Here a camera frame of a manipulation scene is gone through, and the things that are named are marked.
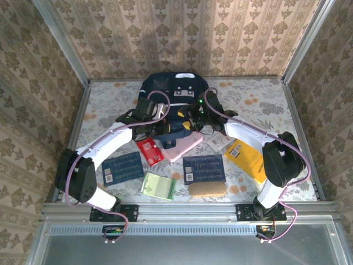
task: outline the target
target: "blue notebook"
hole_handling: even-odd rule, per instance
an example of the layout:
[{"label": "blue notebook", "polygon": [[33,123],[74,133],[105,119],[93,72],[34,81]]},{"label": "blue notebook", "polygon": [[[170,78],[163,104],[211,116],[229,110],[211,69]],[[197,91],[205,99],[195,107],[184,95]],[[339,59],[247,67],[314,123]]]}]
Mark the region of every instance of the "blue notebook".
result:
[{"label": "blue notebook", "polygon": [[222,155],[183,157],[184,183],[226,182]]},{"label": "blue notebook", "polygon": [[104,160],[101,167],[106,187],[145,176],[139,152]]}]

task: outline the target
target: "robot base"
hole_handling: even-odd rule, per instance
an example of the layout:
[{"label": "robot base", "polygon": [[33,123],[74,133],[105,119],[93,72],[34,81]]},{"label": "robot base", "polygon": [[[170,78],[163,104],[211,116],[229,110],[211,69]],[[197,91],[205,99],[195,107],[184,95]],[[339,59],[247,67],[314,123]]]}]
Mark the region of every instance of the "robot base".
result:
[{"label": "robot base", "polygon": [[267,214],[264,215],[262,220],[256,217],[254,204],[237,204],[236,213],[238,222],[244,221],[273,221],[274,217],[276,221],[287,221],[286,211],[283,205],[277,204]]}]

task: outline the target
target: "white card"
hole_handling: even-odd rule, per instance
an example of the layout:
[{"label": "white card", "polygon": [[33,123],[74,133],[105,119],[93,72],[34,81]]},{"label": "white card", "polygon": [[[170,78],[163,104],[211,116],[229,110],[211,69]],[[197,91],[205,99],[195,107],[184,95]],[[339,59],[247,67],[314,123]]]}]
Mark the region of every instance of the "white card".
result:
[{"label": "white card", "polygon": [[215,152],[218,152],[234,140],[234,138],[217,133],[215,136],[210,138],[207,143]]}]

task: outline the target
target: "yellow notebook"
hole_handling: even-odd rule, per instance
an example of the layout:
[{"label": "yellow notebook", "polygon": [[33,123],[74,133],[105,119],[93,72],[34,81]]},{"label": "yellow notebook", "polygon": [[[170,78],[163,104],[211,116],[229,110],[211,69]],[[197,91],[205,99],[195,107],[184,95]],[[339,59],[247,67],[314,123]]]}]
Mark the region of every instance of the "yellow notebook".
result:
[{"label": "yellow notebook", "polygon": [[266,180],[262,154],[245,142],[236,140],[225,155],[257,182],[262,183]]}]

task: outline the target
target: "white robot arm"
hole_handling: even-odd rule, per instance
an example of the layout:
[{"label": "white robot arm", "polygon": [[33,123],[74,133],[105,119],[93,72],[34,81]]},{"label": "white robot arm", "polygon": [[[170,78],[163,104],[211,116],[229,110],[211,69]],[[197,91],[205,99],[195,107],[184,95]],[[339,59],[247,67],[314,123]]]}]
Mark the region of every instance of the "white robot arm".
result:
[{"label": "white robot arm", "polygon": [[[228,136],[245,142],[249,146],[258,150],[261,154],[263,153],[263,147],[265,144],[272,141],[267,135],[261,134],[258,131],[233,120],[229,120],[225,124],[224,129]],[[269,134],[277,136],[274,132],[269,132]],[[271,183],[269,179],[266,179],[263,189],[257,197],[259,203],[266,209],[272,208],[278,203],[279,197],[284,189],[285,187],[278,187]]]},{"label": "white robot arm", "polygon": [[[116,211],[120,200],[97,186],[95,172],[116,149],[136,136],[169,133],[170,126],[162,119],[165,111],[164,104],[141,98],[136,109],[118,117],[112,127],[95,140],[75,151],[65,149],[58,163],[55,186],[64,192],[68,188],[68,195],[80,203],[105,211]],[[126,124],[135,126],[131,129]]]}]

